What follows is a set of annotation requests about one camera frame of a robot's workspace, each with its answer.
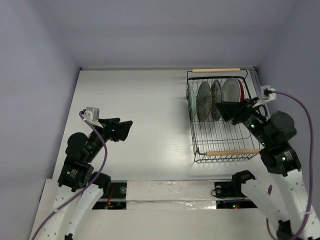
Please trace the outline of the grey reindeer plate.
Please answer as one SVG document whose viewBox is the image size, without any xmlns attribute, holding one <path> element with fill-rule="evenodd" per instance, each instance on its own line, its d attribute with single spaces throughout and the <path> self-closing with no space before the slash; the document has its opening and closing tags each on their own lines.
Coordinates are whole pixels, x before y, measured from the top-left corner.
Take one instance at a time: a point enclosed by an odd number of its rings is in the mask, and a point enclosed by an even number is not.
<svg viewBox="0 0 320 240">
<path fill-rule="evenodd" d="M 207 81 L 203 81 L 197 91 L 196 112 L 200 122 L 205 122 L 209 117 L 212 108 L 211 87 Z"/>
</svg>

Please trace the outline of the green floral plate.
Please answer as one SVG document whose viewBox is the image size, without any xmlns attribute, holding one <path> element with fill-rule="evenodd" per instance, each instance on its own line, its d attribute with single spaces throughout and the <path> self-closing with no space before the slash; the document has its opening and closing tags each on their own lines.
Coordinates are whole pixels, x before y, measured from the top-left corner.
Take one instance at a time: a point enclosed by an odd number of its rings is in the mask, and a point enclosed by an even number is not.
<svg viewBox="0 0 320 240">
<path fill-rule="evenodd" d="M 188 97 L 190 101 L 191 119 L 193 120 L 197 114 L 197 102 L 195 91 L 190 84 L 188 84 Z"/>
</svg>

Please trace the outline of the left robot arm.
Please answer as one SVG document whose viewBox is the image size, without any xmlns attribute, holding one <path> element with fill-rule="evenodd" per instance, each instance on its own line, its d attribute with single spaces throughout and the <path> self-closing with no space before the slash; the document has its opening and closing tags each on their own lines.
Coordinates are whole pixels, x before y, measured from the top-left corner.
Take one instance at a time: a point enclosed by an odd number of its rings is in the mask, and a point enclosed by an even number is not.
<svg viewBox="0 0 320 240">
<path fill-rule="evenodd" d="M 79 116 L 92 132 L 90 135 L 76 132 L 68 138 L 51 213 L 35 230 L 33 240 L 77 239 L 94 205 L 110 194 L 110 176 L 102 172 L 102 166 L 94 171 L 91 163 L 100 150 L 104 150 L 102 164 L 106 164 L 107 141 L 125 141 L 133 121 L 120 118 L 92 121 L 85 118 L 83 111 Z"/>
</svg>

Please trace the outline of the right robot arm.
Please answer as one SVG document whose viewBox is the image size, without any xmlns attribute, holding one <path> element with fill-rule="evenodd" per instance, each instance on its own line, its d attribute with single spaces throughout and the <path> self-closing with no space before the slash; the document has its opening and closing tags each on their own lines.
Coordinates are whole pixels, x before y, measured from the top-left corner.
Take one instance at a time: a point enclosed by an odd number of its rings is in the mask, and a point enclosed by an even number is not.
<svg viewBox="0 0 320 240">
<path fill-rule="evenodd" d="M 243 124 L 263 146 L 260 158 L 278 187 L 283 202 L 274 200 L 249 170 L 232 175 L 230 190 L 235 196 L 245 195 L 276 230 L 279 240 L 318 240 L 320 219 L 312 206 L 312 192 L 306 190 L 302 165 L 289 144 L 297 130 L 294 120 L 277 111 L 269 118 L 260 114 L 257 98 L 242 102 L 216 104 L 221 117 L 232 124 Z"/>
</svg>

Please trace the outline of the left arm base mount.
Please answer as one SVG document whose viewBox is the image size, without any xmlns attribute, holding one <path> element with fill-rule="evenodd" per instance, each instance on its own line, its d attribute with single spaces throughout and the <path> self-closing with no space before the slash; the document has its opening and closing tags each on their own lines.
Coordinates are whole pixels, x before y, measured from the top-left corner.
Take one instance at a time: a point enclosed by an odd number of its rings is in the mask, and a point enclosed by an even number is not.
<svg viewBox="0 0 320 240">
<path fill-rule="evenodd" d="M 127 208 L 127 182 L 112 181 L 109 192 L 95 203 L 93 210 L 125 210 Z"/>
</svg>

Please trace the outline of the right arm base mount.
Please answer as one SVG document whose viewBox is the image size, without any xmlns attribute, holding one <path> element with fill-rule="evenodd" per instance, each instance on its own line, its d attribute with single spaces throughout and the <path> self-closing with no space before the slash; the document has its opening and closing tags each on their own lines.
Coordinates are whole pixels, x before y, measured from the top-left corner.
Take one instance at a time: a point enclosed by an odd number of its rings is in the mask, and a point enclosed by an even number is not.
<svg viewBox="0 0 320 240">
<path fill-rule="evenodd" d="M 256 209 L 257 206 L 241 192 L 231 181 L 215 181 L 211 195 L 215 198 L 217 209 Z"/>
</svg>

